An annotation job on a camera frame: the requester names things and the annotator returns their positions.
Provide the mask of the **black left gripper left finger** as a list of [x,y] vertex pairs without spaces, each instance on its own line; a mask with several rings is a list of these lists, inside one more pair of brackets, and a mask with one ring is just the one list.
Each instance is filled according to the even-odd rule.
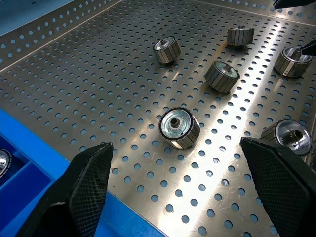
[[113,144],[77,154],[43,194],[18,237],[92,237],[105,205]]

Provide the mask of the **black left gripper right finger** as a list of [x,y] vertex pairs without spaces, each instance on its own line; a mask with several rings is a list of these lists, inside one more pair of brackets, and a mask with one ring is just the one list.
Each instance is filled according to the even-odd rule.
[[282,237],[316,235],[316,174],[290,148],[242,137],[255,189]]

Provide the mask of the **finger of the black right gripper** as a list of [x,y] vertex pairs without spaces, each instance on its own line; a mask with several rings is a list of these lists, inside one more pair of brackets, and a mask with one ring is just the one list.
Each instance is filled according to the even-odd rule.
[[316,0],[276,0],[273,3],[274,9],[284,9],[292,7],[301,7],[314,3]]
[[312,40],[307,45],[300,47],[299,50],[302,55],[316,56],[316,39]]

